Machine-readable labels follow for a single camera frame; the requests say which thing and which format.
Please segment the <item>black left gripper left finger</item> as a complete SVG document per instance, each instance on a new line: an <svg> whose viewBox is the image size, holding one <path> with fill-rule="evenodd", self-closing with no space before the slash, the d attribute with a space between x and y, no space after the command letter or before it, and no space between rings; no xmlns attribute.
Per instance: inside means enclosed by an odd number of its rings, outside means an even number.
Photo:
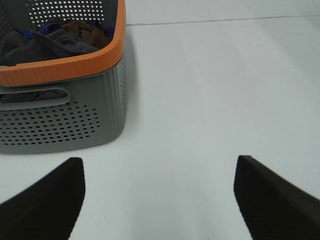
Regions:
<svg viewBox="0 0 320 240"><path fill-rule="evenodd" d="M86 193L83 160L71 157L0 204L2 240L67 240Z"/></svg>

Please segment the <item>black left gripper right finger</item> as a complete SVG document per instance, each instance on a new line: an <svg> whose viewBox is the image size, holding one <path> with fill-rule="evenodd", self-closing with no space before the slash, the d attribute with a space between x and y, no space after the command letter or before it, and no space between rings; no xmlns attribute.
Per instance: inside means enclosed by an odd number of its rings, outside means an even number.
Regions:
<svg viewBox="0 0 320 240"><path fill-rule="evenodd" d="M233 192L252 239L320 238L320 200L252 156L238 157Z"/></svg>

